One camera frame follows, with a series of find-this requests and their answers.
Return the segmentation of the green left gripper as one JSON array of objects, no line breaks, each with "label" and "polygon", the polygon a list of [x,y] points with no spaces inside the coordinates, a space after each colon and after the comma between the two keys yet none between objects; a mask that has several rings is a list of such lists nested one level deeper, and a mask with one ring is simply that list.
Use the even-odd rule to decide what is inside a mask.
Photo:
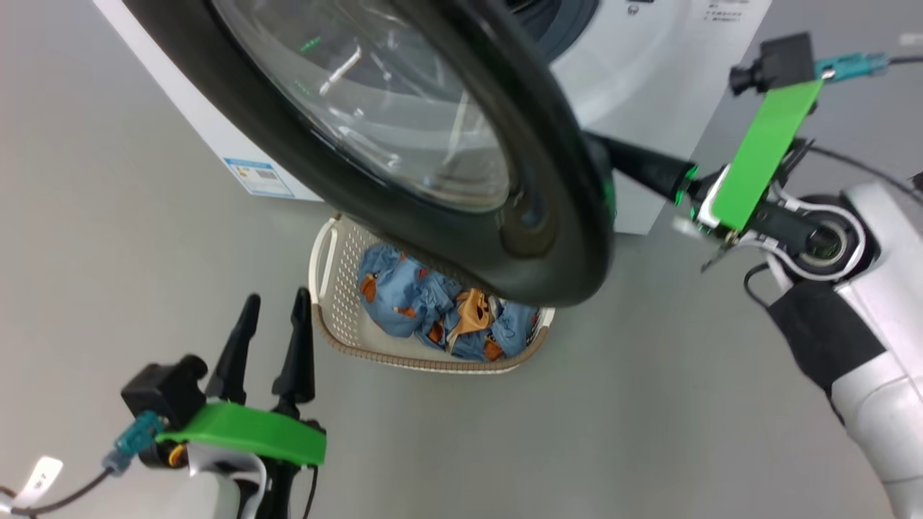
[{"label": "green left gripper", "polygon": [[251,293],[206,384],[206,397],[231,403],[201,408],[178,431],[158,434],[168,469],[185,469],[187,486],[172,497],[165,518],[290,518],[300,473],[311,473],[302,517],[310,518],[325,463],[327,433],[316,420],[300,420],[299,405],[316,397],[313,319],[309,289],[291,308],[291,337],[273,382],[273,411],[244,407],[249,343],[257,331],[261,297]]}]

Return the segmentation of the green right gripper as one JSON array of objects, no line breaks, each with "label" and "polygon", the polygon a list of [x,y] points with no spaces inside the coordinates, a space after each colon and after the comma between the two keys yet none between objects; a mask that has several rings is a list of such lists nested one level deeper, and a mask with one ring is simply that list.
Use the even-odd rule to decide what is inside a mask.
[{"label": "green right gripper", "polygon": [[822,226],[795,209],[769,203],[766,192],[822,85],[822,80],[810,80],[766,92],[734,160],[711,175],[711,184],[696,177],[695,162],[604,136],[598,143],[614,170],[675,205],[683,198],[699,204],[690,221],[680,221],[680,229],[690,226],[705,236],[725,229],[718,253],[703,264],[702,272],[735,247],[756,247],[778,257],[797,275],[807,275],[795,258],[808,252]]}]

